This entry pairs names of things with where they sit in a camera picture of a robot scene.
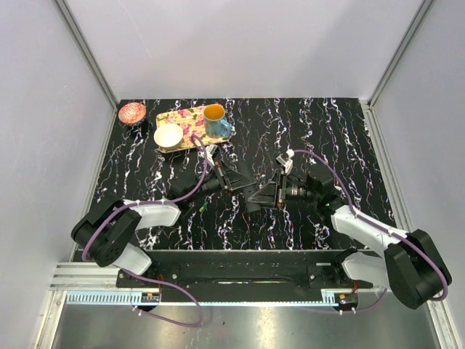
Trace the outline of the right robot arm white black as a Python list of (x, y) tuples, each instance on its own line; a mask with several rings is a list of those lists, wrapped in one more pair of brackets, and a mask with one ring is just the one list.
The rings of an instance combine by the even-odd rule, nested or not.
[(332, 170), (321, 166), (308, 171), (304, 180), (278, 169), (247, 201), (267, 209), (281, 209), (288, 201), (304, 202), (326, 226), (375, 252), (373, 257), (345, 252), (330, 271), (337, 287), (366, 281), (391, 290), (410, 309), (446, 297), (452, 277), (431, 236), (420, 229), (394, 228), (355, 209), (339, 196), (335, 179)]

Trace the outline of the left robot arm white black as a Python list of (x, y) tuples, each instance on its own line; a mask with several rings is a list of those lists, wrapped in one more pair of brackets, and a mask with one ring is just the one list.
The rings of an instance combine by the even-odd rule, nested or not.
[(130, 240), (138, 230), (155, 226), (171, 227), (187, 219), (195, 211), (195, 203), (211, 194), (242, 192), (246, 198), (254, 192), (256, 180), (246, 162), (232, 169), (216, 161), (197, 191), (175, 204), (136, 205), (110, 193), (100, 200), (75, 225), (71, 238), (81, 247), (88, 247), (87, 257), (100, 267), (109, 265), (132, 272), (132, 279), (141, 287), (154, 285), (157, 279), (155, 262)]

